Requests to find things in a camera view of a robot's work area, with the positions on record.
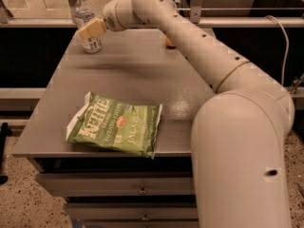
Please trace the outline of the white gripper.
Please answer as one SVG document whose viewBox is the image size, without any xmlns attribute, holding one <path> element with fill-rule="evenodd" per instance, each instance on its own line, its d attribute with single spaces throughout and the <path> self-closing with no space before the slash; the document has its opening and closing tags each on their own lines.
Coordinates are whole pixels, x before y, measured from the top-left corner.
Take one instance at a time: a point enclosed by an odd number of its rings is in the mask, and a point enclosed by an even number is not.
<svg viewBox="0 0 304 228">
<path fill-rule="evenodd" d="M 107 28 L 112 31 L 122 31 L 137 24 L 137 16 L 133 12 L 131 0 L 110 1 L 104 6 L 103 17 L 105 23 L 102 19 L 95 18 L 79 28 L 79 36 L 88 39 L 103 35 Z"/>
</svg>

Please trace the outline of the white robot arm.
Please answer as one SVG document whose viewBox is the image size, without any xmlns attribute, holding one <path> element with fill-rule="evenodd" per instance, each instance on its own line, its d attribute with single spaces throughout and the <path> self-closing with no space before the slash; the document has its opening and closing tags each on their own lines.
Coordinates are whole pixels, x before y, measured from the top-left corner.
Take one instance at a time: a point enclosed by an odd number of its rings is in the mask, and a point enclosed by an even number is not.
<svg viewBox="0 0 304 228">
<path fill-rule="evenodd" d="M 255 64 L 180 16 L 172 0 L 113 0 L 82 38 L 147 27 L 162 31 L 214 95 L 191 131 L 200 228 L 292 228 L 284 142 L 290 93 Z"/>
</svg>

